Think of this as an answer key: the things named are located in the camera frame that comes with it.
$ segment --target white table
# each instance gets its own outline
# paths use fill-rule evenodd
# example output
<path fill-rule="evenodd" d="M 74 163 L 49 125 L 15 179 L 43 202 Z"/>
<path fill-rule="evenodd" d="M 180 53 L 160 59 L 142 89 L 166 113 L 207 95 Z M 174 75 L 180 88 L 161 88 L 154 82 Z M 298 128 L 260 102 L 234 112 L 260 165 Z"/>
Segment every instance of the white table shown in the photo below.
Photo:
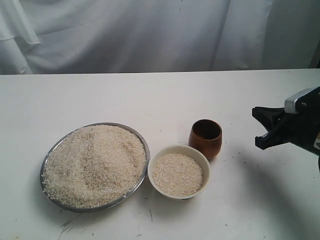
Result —
<path fill-rule="evenodd" d="M 0 76 L 0 240 L 319 240 L 318 157 L 292 144 L 255 147 L 266 130 L 251 115 L 317 85 L 320 69 Z M 192 200 L 166 199 L 145 180 L 118 206 L 77 214 L 41 191 L 46 153 L 74 129 L 125 124 L 153 155 L 187 144 L 202 118 L 220 123 L 223 145 Z"/>

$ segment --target white cloth backdrop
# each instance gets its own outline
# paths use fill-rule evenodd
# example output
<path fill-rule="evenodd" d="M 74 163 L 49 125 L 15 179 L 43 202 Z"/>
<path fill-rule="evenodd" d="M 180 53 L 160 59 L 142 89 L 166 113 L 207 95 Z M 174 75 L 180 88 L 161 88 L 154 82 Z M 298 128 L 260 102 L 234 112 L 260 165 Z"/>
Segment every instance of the white cloth backdrop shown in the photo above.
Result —
<path fill-rule="evenodd" d="M 0 74 L 307 68 L 319 0 L 0 0 Z"/>

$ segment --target wooden cup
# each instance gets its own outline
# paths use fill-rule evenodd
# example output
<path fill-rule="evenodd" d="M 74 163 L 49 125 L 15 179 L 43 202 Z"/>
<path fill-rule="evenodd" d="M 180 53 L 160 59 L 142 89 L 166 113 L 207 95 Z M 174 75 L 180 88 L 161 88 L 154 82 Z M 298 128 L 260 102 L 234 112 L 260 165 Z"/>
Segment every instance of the wooden cup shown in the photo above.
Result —
<path fill-rule="evenodd" d="M 189 146 L 200 151 L 208 160 L 218 155 L 221 145 L 222 129 L 218 123 L 201 119 L 192 125 Z"/>

